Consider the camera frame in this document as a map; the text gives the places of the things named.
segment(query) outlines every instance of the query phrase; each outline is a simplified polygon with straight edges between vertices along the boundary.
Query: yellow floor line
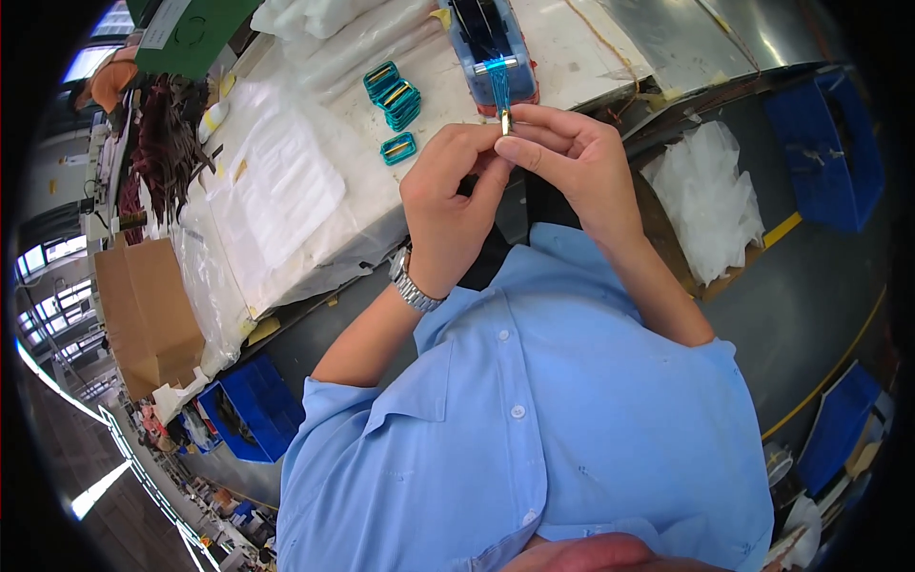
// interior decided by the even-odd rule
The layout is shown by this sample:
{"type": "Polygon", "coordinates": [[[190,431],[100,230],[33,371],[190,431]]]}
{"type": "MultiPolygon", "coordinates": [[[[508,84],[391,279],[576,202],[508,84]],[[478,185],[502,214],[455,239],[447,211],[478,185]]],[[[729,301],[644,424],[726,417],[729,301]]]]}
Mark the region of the yellow floor line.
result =
{"type": "Polygon", "coordinates": [[[762,243],[766,246],[766,248],[770,248],[774,243],[777,243],[782,238],[784,238],[785,234],[788,234],[788,232],[797,226],[800,222],[801,214],[799,212],[795,212],[792,214],[792,216],[785,219],[779,226],[775,227],[770,232],[767,232],[766,235],[762,237],[762,243]]]}
{"type": "Polygon", "coordinates": [[[238,491],[233,491],[233,490],[230,489],[229,487],[227,487],[227,486],[225,486],[225,485],[223,485],[223,484],[220,484],[220,483],[216,482],[215,480],[210,479],[210,478],[208,478],[208,477],[203,477],[203,476],[200,476],[200,475],[194,475],[194,476],[195,476],[195,477],[200,477],[201,479],[204,479],[204,480],[208,480],[209,482],[213,483],[213,484],[216,485],[217,487],[220,487],[220,488],[222,488],[222,489],[225,489],[226,491],[231,492],[233,495],[235,495],[235,496],[237,496],[237,497],[242,497],[243,499],[245,499],[245,500],[247,500],[247,501],[251,501],[251,502],[253,502],[254,504],[260,504],[261,506],[265,506],[265,507],[267,507],[268,509],[273,509],[273,510],[275,510],[275,511],[279,511],[279,510],[280,510],[279,507],[275,507],[275,506],[273,506],[272,504],[267,504],[266,502],[261,502],[261,501],[258,501],[257,499],[253,499],[253,498],[251,498],[251,497],[249,497],[249,496],[247,496],[247,495],[241,494],[241,493],[238,492],[238,491]]]}
{"type": "Polygon", "coordinates": [[[861,330],[858,331],[858,335],[855,336],[855,339],[852,341],[852,344],[850,346],[848,346],[848,349],[845,350],[845,353],[842,355],[842,357],[839,359],[839,361],[835,364],[835,366],[833,366],[833,369],[830,370],[830,372],[826,374],[826,377],[824,377],[823,380],[821,382],[819,382],[816,387],[813,388],[813,391],[809,395],[804,397],[803,401],[801,401],[797,407],[792,409],[791,412],[788,413],[785,417],[783,417],[781,421],[776,423],[772,427],[772,429],[770,429],[769,431],[766,431],[765,433],[762,434],[763,441],[765,441],[766,439],[771,437],[773,433],[775,433],[776,431],[781,429],[781,426],[788,423],[791,420],[791,418],[796,416],[799,411],[801,411],[805,406],[807,406],[807,404],[809,404],[813,400],[814,397],[816,397],[817,395],[820,394],[820,392],[823,390],[823,388],[826,386],[827,383],[832,381],[835,373],[839,370],[840,367],[842,367],[842,365],[845,363],[845,360],[848,359],[848,356],[851,355],[852,350],[855,349],[855,346],[857,345],[857,343],[859,341],[861,341],[861,337],[864,336],[864,332],[867,330],[867,326],[870,326],[871,320],[873,320],[874,316],[877,314],[877,309],[880,308],[880,304],[883,302],[883,296],[885,296],[886,293],[887,293],[887,287],[883,286],[883,289],[880,290],[880,296],[877,298],[877,303],[874,305],[874,309],[872,309],[870,311],[870,315],[864,321],[864,326],[861,326],[861,330]]]}

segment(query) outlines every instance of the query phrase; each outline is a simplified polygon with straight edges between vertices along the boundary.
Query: finger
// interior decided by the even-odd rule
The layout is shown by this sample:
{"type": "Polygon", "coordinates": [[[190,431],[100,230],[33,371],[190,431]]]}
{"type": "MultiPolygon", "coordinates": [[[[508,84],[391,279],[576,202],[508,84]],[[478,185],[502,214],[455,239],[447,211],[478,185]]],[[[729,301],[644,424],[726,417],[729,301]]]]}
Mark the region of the finger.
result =
{"type": "Polygon", "coordinates": [[[514,165],[500,156],[490,161],[486,170],[479,176],[477,186],[470,195],[470,208],[479,213],[479,216],[495,218],[496,208],[502,200],[502,192],[509,184],[509,175],[514,165]]]}
{"type": "Polygon", "coordinates": [[[520,137],[503,137],[496,142],[496,153],[546,179],[558,189],[565,187],[576,171],[574,159],[520,137]]]}
{"type": "Polygon", "coordinates": [[[450,141],[435,156],[437,160],[430,168],[438,180],[457,183],[473,171],[480,153],[491,151],[493,144],[501,137],[499,125],[454,125],[450,141]]]}
{"type": "Polygon", "coordinates": [[[530,105],[518,103],[511,107],[511,119],[531,125],[540,125],[550,131],[569,139],[585,136],[590,143],[592,138],[597,138],[610,125],[602,124],[597,119],[575,112],[565,112],[554,107],[543,105],[530,105]]]}
{"type": "Polygon", "coordinates": [[[490,165],[492,159],[496,158],[496,152],[490,149],[489,151],[483,151],[477,156],[477,162],[473,165],[473,168],[470,170],[471,175],[482,175],[483,171],[486,170],[486,167],[490,165]]]}
{"type": "Polygon", "coordinates": [[[530,124],[513,124],[511,126],[512,134],[528,141],[534,141],[540,145],[555,151],[556,153],[568,153],[572,148],[574,139],[563,137],[558,133],[551,131],[547,127],[530,124]]]}

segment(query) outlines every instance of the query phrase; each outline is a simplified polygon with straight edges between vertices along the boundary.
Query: paper label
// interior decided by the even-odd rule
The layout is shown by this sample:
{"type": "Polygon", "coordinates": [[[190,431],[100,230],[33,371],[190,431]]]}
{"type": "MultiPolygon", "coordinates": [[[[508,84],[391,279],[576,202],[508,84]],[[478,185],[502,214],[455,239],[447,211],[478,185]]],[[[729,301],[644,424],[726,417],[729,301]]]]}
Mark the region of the paper label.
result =
{"type": "Polygon", "coordinates": [[[189,4],[190,0],[165,0],[143,34],[140,49],[164,48],[189,4]]]}

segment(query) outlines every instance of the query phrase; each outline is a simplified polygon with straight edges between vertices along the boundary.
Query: factory floor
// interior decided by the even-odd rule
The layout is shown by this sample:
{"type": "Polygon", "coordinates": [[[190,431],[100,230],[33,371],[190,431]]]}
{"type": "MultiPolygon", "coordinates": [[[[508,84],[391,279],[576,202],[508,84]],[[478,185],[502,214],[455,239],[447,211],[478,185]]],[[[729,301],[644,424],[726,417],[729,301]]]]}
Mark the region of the factory floor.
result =
{"type": "MultiPolygon", "coordinates": [[[[788,220],[797,210],[794,192],[762,98],[741,99],[704,119],[724,122],[739,142],[739,165],[750,173],[767,232],[788,220]]],[[[888,159],[887,149],[881,151],[887,189],[861,233],[801,221],[721,294],[699,303],[716,335],[737,346],[737,364],[756,405],[760,435],[772,433],[767,437],[795,455],[810,431],[819,399],[810,399],[787,422],[780,422],[840,362],[859,358],[867,365],[882,341],[886,310],[878,301],[888,275],[889,224],[897,194],[894,182],[899,181],[892,177],[893,157],[888,159]]],[[[527,228],[523,197],[522,185],[506,189],[497,215],[503,233],[515,242],[524,240],[527,228]]],[[[384,264],[341,292],[338,304],[318,308],[261,349],[296,398],[301,398],[302,380],[324,351],[388,283],[384,264]]],[[[415,357],[409,340],[383,383],[392,381],[415,357]]],[[[282,461],[272,466],[242,462],[224,445],[207,456],[188,455],[183,460],[191,472],[278,506],[282,461]]]]}

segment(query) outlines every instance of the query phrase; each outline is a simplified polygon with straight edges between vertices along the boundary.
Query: silver watch band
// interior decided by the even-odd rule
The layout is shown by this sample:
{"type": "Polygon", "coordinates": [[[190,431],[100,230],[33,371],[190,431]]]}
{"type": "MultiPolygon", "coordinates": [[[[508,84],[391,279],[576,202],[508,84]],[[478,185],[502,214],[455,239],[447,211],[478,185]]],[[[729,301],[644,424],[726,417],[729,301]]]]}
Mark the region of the silver watch band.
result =
{"type": "Polygon", "coordinates": [[[394,282],[394,286],[407,304],[424,314],[438,308],[445,301],[435,300],[423,294],[406,272],[401,273],[400,277],[394,282]]]}

